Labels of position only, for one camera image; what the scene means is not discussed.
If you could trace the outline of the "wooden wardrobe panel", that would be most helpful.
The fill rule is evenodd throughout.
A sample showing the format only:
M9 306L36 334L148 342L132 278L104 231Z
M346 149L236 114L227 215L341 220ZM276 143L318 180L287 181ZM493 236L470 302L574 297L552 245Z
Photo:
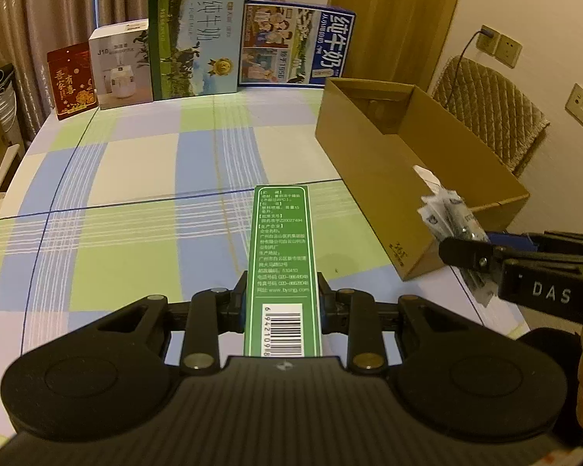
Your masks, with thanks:
M428 89L458 0L328 0L356 14L343 74Z

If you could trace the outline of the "quilted beige chair cover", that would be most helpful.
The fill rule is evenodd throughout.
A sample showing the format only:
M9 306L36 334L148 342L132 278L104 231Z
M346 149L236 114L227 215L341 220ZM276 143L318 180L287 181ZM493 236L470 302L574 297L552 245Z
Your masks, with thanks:
M469 58L447 62L433 98L516 177L531 161L550 125L543 111L510 79Z

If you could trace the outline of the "blue milk carton box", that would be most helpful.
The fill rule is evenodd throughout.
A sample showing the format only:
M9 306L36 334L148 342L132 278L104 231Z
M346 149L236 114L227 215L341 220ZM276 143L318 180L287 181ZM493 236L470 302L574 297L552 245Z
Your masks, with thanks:
M322 87L343 74L355 22L339 7L246 0L239 83Z

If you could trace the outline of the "clear packet of screws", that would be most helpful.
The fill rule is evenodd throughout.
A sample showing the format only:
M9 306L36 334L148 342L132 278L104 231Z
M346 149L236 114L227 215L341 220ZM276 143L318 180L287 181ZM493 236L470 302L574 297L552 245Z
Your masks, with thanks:
M423 205L417 213L438 242L449 237L489 242L484 229L457 191L444 188L429 169L420 165L414 165L413 169L432 192L421 198ZM497 296L497 285L488 276L474 270L461 270L461 274L473 297L483 307L487 307Z

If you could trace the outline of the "green light-blue milk box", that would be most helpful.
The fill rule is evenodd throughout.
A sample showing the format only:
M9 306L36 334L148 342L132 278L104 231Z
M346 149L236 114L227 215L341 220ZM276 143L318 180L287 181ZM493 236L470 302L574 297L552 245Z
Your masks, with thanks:
M239 83L245 0L148 0L154 100L230 94Z

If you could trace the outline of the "checkered bed sheet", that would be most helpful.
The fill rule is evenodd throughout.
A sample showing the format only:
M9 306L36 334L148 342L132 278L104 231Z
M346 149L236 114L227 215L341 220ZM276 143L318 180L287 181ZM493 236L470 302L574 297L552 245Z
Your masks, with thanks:
M234 286L260 184L308 188L317 268L334 288L416 294L524 334L513 305L477 304L455 270L399 278L316 140L321 98L243 89L49 117L0 206L0 382L21 353L136 299ZM0 398L0 445L11 432Z

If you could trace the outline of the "red gift box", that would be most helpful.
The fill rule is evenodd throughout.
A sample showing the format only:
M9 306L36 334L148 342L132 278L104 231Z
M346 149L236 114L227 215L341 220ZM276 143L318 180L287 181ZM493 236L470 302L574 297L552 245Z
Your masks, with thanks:
M87 42L52 50L47 54L47 63L59 120L98 106Z

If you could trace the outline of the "green toothpaste box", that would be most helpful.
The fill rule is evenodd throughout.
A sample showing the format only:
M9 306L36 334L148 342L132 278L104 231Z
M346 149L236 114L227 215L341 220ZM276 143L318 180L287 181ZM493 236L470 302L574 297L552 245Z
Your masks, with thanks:
M244 353L322 355L312 215L303 185L259 185L253 195Z

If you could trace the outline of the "brown cardboard box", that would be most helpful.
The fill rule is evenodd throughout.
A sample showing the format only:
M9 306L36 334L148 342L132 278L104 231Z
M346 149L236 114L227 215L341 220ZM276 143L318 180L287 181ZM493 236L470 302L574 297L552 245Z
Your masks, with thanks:
M476 135L419 87L327 80L316 138L404 281L438 270L438 244L419 208L429 170L485 230L505 230L529 192Z

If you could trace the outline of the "white humidifier box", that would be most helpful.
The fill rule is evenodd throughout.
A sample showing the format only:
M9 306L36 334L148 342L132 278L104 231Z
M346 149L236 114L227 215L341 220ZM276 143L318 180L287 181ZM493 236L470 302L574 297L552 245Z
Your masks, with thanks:
M96 96L101 110L151 102L148 20L96 28L88 40Z

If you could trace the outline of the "wall socket with plug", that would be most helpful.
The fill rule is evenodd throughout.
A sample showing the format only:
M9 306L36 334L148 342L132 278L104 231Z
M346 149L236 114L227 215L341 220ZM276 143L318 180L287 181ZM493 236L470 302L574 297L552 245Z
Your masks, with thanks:
M481 50L482 53L485 53L489 56L494 56L499 39L499 31L496 31L494 28L490 28L489 26L482 25L477 37L476 47L477 49Z

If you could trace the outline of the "empty wall socket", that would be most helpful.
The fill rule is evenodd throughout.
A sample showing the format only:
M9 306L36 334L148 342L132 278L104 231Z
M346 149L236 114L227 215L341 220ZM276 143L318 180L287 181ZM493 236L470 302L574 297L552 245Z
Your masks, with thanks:
M507 35L500 35L494 57L509 68L515 68L521 51L522 45L518 41Z

